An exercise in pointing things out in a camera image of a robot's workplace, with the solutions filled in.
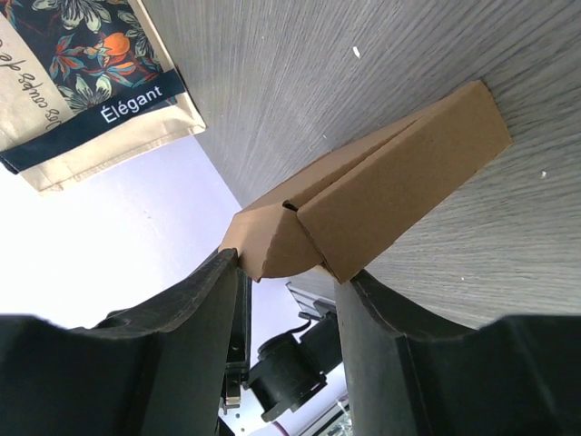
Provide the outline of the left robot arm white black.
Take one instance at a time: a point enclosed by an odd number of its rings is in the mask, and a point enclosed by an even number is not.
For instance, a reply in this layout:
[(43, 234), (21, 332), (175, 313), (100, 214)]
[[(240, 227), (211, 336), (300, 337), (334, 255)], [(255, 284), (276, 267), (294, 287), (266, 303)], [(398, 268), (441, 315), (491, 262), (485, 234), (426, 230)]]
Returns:
[(327, 375), (342, 363), (336, 304), (330, 299), (301, 291), (291, 284), (299, 304), (302, 326), (279, 333), (257, 351), (251, 364), (251, 279), (238, 272), (231, 337), (220, 398), (218, 435), (233, 435), (225, 421), (242, 406), (250, 392), (260, 406), (258, 417), (275, 423), (286, 411), (295, 412), (327, 386)]

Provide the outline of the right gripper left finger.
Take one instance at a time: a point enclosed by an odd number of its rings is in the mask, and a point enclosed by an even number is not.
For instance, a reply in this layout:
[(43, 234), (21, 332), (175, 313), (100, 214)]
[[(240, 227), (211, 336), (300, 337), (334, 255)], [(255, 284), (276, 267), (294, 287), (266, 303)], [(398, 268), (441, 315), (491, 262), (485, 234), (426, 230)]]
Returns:
[(91, 329), (1, 319), (4, 435), (213, 435), (231, 337), (233, 249)]

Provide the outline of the brown cardboard box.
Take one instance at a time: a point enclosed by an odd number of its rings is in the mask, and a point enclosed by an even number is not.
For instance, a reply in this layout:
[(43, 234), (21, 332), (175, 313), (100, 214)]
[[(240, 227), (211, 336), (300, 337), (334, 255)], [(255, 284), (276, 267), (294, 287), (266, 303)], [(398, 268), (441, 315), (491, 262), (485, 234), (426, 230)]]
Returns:
[(254, 280), (346, 282), (512, 143), (480, 81), (323, 155), (236, 213), (222, 249)]

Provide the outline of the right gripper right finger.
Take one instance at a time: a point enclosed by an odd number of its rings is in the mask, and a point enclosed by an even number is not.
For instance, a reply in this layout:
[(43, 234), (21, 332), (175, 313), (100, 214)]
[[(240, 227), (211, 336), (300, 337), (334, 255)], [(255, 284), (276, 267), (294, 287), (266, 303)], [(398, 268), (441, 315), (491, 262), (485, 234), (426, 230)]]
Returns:
[(577, 435), (580, 320), (471, 329), (360, 272), (335, 288), (357, 435)]

